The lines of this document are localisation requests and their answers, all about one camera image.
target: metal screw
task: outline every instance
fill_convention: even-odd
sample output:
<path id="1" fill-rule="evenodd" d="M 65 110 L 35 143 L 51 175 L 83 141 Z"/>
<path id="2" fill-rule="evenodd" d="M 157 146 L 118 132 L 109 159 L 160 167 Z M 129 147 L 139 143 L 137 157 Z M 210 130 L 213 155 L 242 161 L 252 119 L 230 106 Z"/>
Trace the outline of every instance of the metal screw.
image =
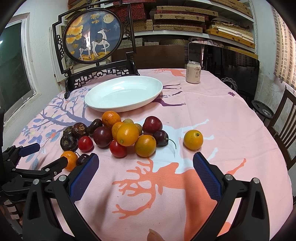
<path id="1" fill-rule="evenodd" d="M 65 176 L 65 175 L 59 176 L 59 181 L 61 181 L 61 182 L 65 181 L 66 179 L 67 179 L 67 176 Z"/>
<path id="2" fill-rule="evenodd" d="M 260 180 L 258 178 L 254 178 L 253 179 L 253 182 L 256 183 L 256 184 L 258 184 L 258 183 L 260 183 Z"/>
<path id="3" fill-rule="evenodd" d="M 230 174 L 225 175 L 226 180 L 231 181 L 233 179 L 233 176 Z"/>
<path id="4" fill-rule="evenodd" d="M 36 184 L 38 184 L 39 183 L 39 179 L 35 179 L 34 181 L 33 181 L 33 184 L 34 185 L 36 185 Z"/>

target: deer painting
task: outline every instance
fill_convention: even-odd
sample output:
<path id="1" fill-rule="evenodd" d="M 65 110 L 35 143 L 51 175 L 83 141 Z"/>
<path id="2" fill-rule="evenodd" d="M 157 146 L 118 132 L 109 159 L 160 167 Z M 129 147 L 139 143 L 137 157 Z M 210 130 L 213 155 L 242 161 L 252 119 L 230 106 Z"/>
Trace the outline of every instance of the deer painting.
<path id="1" fill-rule="evenodd" d="M 83 51 L 88 51 L 88 53 L 89 53 L 89 59 L 91 59 L 91 50 L 90 50 L 90 48 L 86 45 L 86 38 L 85 38 L 85 37 L 83 37 L 82 45 L 81 45 L 80 48 L 79 48 L 80 58 L 81 58 L 81 60 L 83 60 L 83 58 L 82 58 L 82 53 L 83 53 Z"/>
<path id="2" fill-rule="evenodd" d="M 103 38 L 102 38 L 102 41 L 101 42 L 96 42 L 96 41 L 92 41 L 92 51 L 94 53 L 94 56 L 95 58 L 98 57 L 98 54 L 96 53 L 96 46 L 97 45 L 103 45 L 104 48 L 101 48 L 102 50 L 105 50 L 105 55 L 107 55 L 107 51 L 106 49 L 110 46 L 110 44 L 107 42 L 107 36 L 105 34 L 105 32 L 109 32 L 109 30 L 106 30 L 106 28 L 102 28 L 100 31 L 98 31 L 98 34 L 102 34 L 103 35 Z"/>

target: drink can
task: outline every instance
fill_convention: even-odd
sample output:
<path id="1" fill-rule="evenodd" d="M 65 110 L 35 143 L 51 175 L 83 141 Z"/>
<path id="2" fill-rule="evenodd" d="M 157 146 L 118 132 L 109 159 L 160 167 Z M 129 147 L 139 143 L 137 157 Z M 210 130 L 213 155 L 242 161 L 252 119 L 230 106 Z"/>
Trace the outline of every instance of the drink can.
<path id="1" fill-rule="evenodd" d="M 200 63 L 189 61 L 186 70 L 186 81 L 192 84 L 198 84 L 200 82 L 201 71 Z"/>

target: white wall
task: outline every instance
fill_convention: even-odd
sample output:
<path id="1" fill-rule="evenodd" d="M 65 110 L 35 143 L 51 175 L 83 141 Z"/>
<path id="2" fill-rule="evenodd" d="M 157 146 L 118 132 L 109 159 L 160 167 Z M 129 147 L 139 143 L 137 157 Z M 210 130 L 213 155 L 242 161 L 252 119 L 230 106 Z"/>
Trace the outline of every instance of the white wall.
<path id="1" fill-rule="evenodd" d="M 252 2 L 257 22 L 258 59 L 260 61 L 260 71 L 255 99 L 265 103 L 275 112 L 283 97 L 285 86 L 294 95 L 296 95 L 296 91 L 285 82 L 281 83 L 279 78 L 274 75 L 276 60 L 276 31 L 271 6 L 266 0 L 252 0 Z M 275 129 L 277 131 L 282 130 L 291 106 L 292 103 L 288 102 L 285 105 L 280 118 L 275 124 Z M 291 157 L 294 157 L 296 155 L 296 143 L 294 143 L 288 151 Z M 293 195 L 296 196 L 296 165 L 294 165 L 288 173 L 292 182 Z"/>
<path id="2" fill-rule="evenodd" d="M 54 78 L 49 47 L 49 28 L 58 15 L 68 10 L 68 0 L 27 0 L 15 13 L 29 13 L 29 52 L 37 94 L 16 112 L 4 126 L 4 146 L 11 146 L 21 130 L 59 93 Z"/>

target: white plate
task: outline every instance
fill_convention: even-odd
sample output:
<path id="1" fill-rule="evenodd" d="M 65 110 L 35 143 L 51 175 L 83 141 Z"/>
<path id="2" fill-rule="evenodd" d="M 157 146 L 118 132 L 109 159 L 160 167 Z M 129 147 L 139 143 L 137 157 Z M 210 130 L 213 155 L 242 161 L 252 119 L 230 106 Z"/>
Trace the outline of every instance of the white plate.
<path id="1" fill-rule="evenodd" d="M 153 101 L 163 84 L 147 76 L 123 76 L 107 80 L 93 87 L 85 96 L 85 103 L 94 110 L 124 112 L 140 108 Z"/>

